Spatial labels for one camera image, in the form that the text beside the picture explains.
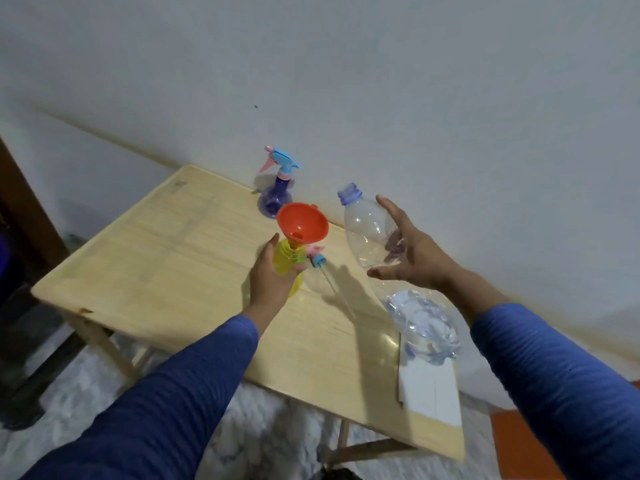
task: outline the right hand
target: right hand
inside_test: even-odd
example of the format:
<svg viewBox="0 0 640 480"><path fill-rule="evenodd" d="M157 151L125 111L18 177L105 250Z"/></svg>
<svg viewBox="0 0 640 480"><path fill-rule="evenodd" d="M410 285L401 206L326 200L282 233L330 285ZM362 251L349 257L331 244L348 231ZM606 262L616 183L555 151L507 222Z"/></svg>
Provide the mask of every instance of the right hand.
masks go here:
<svg viewBox="0 0 640 480"><path fill-rule="evenodd" d="M392 239L403 240L404 256L399 264L373 267L367 274L379 280L402 280L420 288L441 290L460 266L430 235L416 228L404 210L382 195L377 195L376 200L396 222L398 229Z"/></svg>

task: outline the spray nozzle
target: spray nozzle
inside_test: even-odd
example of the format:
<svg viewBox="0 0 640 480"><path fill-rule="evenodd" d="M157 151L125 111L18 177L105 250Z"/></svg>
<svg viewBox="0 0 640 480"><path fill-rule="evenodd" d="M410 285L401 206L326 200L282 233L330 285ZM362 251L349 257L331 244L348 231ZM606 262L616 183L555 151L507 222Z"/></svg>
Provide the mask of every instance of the spray nozzle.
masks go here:
<svg viewBox="0 0 640 480"><path fill-rule="evenodd" d="M293 168L302 168L295 160L293 160L293 158L282 150L272 146L265 146L264 149L268 151L269 156L267 156L266 163L262 165L262 168L260 168L260 173L274 165L280 165L278 177L283 180L288 180L291 178L291 170Z"/></svg>

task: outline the hand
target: hand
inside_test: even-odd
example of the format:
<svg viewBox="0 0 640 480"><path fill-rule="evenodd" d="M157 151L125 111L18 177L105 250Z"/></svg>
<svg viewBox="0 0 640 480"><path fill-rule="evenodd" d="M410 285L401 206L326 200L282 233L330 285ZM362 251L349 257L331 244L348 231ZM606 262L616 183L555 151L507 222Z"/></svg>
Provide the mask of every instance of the hand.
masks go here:
<svg viewBox="0 0 640 480"><path fill-rule="evenodd" d="M278 274L273 266L273 250L279 238L276 233L264 245L249 273L251 297L243 315L255 323L260 335L287 302L293 282L308 267L308 263L299 263L288 273Z"/></svg>
<svg viewBox="0 0 640 480"><path fill-rule="evenodd" d="M421 288L443 288L460 266L430 235L417 229L404 210L382 195L378 195L376 200L388 211L398 226L390 236L387 249L389 256L385 261L400 257L400 263L394 266L374 267L368 270L367 274L379 280L407 281Z"/></svg>

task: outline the left hand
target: left hand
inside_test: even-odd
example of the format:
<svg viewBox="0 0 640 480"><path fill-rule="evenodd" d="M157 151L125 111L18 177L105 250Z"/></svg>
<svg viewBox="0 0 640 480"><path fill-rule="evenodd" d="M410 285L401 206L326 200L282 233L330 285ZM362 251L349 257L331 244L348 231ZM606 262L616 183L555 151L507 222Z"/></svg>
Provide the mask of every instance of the left hand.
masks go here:
<svg viewBox="0 0 640 480"><path fill-rule="evenodd" d="M280 234L276 233L264 245L249 273L251 298L249 308L260 309L261 314L274 318L287 302L293 282L308 268L308 263L298 263L288 273L278 274L273 266L273 250Z"/></svg>

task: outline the yellow bottle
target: yellow bottle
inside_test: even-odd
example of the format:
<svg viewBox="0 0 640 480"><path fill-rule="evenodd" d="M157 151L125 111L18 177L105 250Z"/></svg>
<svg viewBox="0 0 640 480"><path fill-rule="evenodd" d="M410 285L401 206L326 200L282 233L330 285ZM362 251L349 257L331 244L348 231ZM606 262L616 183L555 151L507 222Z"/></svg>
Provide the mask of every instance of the yellow bottle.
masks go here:
<svg viewBox="0 0 640 480"><path fill-rule="evenodd" d="M307 259L307 250L303 244L285 239L280 241L273 252L273 266L278 274L286 274L293 266ZM302 273L293 282L289 297L292 297L302 286Z"/></svg>

